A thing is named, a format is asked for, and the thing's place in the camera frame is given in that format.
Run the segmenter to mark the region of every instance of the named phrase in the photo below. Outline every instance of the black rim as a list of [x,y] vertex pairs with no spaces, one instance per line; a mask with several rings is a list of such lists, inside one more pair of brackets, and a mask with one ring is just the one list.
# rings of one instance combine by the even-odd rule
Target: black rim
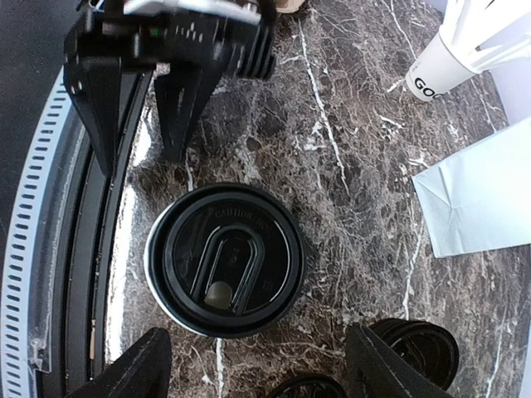
[[304,245],[275,198],[254,187],[215,184],[164,212],[150,234],[145,266],[155,298],[176,322],[202,335],[243,337],[290,309],[304,278]]
[[450,332],[432,323],[384,319],[371,329],[407,364],[447,390],[459,367],[459,348]]
[[330,377],[307,375],[281,384],[267,398],[347,398],[347,394],[343,387]]

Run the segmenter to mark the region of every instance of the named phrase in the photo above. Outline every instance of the brown marble surface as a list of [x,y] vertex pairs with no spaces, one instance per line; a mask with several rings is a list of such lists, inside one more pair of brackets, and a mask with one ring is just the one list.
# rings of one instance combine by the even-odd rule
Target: brown marble surface
[[[310,0],[280,18],[269,82],[224,80],[184,165],[161,158],[153,88],[115,236],[108,362],[153,326],[173,340],[171,397],[262,397],[304,372],[343,384],[354,322],[426,319],[461,353],[459,397],[518,396],[529,332],[529,250],[436,260],[411,177],[506,125],[489,75],[423,104],[403,88],[440,15],[418,0]],[[309,274],[295,307],[254,337],[199,337],[158,307],[143,252],[158,214],[186,191],[244,182],[300,220]]]

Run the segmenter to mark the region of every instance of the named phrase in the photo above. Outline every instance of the black plastic part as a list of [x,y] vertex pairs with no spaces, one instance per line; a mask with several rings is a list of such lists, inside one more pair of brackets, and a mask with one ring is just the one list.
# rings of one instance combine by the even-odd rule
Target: black plastic part
[[160,132],[168,159],[179,162],[183,158],[192,131],[223,72],[221,67],[203,69],[181,62],[172,64],[169,74],[155,80]]
[[102,172],[116,167],[120,77],[169,63],[157,78],[161,134],[178,161],[223,74],[268,79],[275,67],[275,5],[261,0],[258,25],[181,10],[157,16],[124,15],[117,2],[105,12],[87,7],[65,39],[65,87],[90,135]]
[[169,334],[165,329],[153,328],[68,398],[166,398],[171,367]]
[[459,348],[450,332],[432,323],[384,319],[371,329],[427,380],[447,390],[459,368]]
[[213,337],[269,327],[304,279],[296,221],[276,199],[241,184],[204,187],[176,201],[153,227],[146,250],[159,301],[183,326]]
[[105,176],[115,170],[119,142],[120,58],[81,57],[65,65],[64,83],[70,92]]
[[[64,396],[103,371],[105,294],[114,226],[131,144],[150,81],[151,74],[122,77],[118,162],[112,181],[101,173],[88,137],[79,153],[72,150],[72,137],[83,134],[75,112],[59,142],[57,162],[62,162],[61,157],[71,157],[67,163],[75,166],[70,186],[59,188],[61,167],[67,163],[57,163],[54,170],[58,177],[51,176],[49,181],[54,183],[46,189],[43,202],[43,219],[48,220],[44,225],[53,225],[53,217],[60,220],[61,228],[51,232],[57,234],[58,247],[50,321],[51,373],[40,375],[42,396]],[[58,189],[69,190],[62,213],[51,206]]]
[[370,328],[352,327],[346,353],[349,396],[451,398],[410,367]]
[[305,375],[276,387],[267,398],[347,398],[343,387],[323,375]]

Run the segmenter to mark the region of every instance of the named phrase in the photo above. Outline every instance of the cup lid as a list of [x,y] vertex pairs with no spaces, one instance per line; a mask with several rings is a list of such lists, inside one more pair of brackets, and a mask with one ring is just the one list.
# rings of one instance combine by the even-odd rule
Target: cup lid
[[242,337],[278,320],[304,277],[304,249],[291,214],[253,187],[217,184],[173,203],[146,246],[153,294],[199,334]]

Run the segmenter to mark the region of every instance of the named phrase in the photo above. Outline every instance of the paper cup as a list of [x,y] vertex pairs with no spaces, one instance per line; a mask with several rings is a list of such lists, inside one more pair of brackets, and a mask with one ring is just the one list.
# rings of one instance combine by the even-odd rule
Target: paper cup
[[407,72],[406,83],[419,100],[429,102],[476,74],[454,56],[437,33]]

